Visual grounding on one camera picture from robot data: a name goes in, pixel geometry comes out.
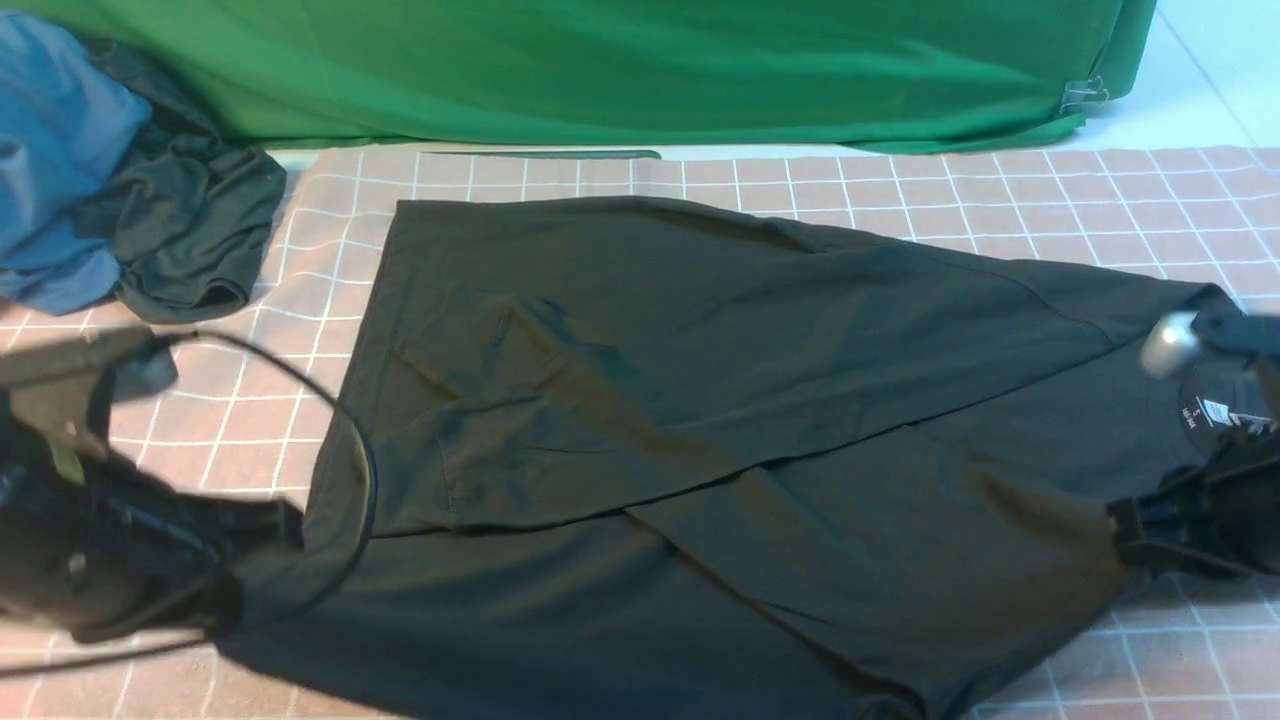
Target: green fabric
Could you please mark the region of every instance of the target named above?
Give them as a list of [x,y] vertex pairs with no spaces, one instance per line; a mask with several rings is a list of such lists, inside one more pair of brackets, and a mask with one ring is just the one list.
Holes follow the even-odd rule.
[[151,53],[228,137],[1042,145],[1155,0],[0,0]]

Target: clothing tag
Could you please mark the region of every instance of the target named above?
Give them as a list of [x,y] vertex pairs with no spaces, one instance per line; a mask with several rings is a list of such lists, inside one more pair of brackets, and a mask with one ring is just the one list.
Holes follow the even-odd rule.
[[1206,363],[1183,383],[1179,396],[1183,429],[1203,452],[1235,428],[1253,434],[1275,429],[1262,391],[1252,373],[1235,363]]

